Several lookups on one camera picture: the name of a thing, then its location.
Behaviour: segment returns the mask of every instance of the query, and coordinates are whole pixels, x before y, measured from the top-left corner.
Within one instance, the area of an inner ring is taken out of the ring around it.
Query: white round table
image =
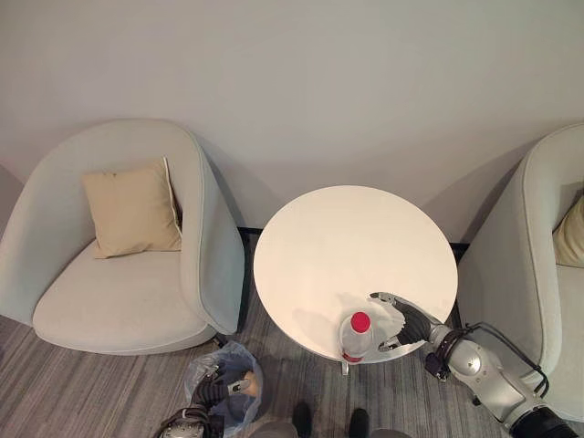
[[[351,185],[303,194],[277,212],[257,243],[254,276],[274,322],[305,349],[339,361],[340,323],[359,310],[374,332],[363,362],[396,359],[423,344],[378,352],[403,317],[370,293],[404,297],[444,322],[457,286],[453,252],[432,219],[399,196]]]

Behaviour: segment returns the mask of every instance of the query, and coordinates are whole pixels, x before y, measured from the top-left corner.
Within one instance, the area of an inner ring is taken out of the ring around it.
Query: black shoe
[[[308,438],[312,433],[312,413],[305,402],[301,401],[294,407],[292,424],[296,427],[298,438]]]
[[[369,415],[358,408],[350,416],[349,438],[367,438],[369,436]]]

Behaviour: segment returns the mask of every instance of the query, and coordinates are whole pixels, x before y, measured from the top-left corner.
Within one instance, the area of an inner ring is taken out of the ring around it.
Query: water bottle
[[[340,325],[340,347],[348,363],[361,362],[372,344],[371,320],[365,312],[354,313]]]

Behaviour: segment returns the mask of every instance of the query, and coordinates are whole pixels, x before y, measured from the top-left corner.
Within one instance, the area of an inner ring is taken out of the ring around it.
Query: baseboard
[[[244,235],[260,235],[264,228],[248,228],[246,226],[238,226],[239,233]]]
[[[249,228],[247,226],[238,226],[237,229],[241,234],[245,235],[260,235],[262,234],[262,231],[264,231],[264,228]],[[464,244],[462,242],[449,242],[449,244],[453,251],[464,252],[468,249],[468,244]]]

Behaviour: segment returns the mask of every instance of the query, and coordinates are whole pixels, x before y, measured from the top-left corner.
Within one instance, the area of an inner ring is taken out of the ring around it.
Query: trash can
[[[203,380],[205,374],[215,365],[224,364],[224,381],[230,383],[243,377],[246,371],[252,371],[257,379],[257,397],[239,393],[227,397],[214,406],[210,413],[224,417],[224,437],[241,432],[257,415],[262,402],[264,376],[256,358],[237,342],[229,341],[218,351],[196,358],[189,364],[184,376],[184,392],[187,402],[191,402],[193,391]]]

